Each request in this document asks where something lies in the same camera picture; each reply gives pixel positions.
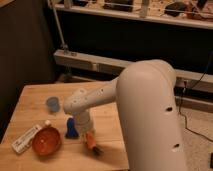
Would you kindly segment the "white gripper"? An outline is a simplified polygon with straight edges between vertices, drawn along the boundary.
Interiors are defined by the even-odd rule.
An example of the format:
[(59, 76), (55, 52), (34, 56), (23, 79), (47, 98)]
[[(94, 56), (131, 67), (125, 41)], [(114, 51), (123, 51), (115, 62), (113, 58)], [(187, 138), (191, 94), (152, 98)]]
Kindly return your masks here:
[(77, 114), (74, 120), (75, 128), (78, 133), (86, 133), (94, 128), (93, 120), (88, 111)]

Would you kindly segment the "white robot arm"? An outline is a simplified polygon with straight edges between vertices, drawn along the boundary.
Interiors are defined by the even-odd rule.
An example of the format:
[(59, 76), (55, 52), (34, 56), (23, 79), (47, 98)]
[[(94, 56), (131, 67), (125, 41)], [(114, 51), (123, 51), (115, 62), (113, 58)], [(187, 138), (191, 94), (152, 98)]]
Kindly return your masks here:
[(115, 102), (130, 171), (188, 171), (175, 83), (169, 63), (135, 62), (108, 84), (74, 93), (64, 102), (64, 112), (79, 117), (91, 107)]

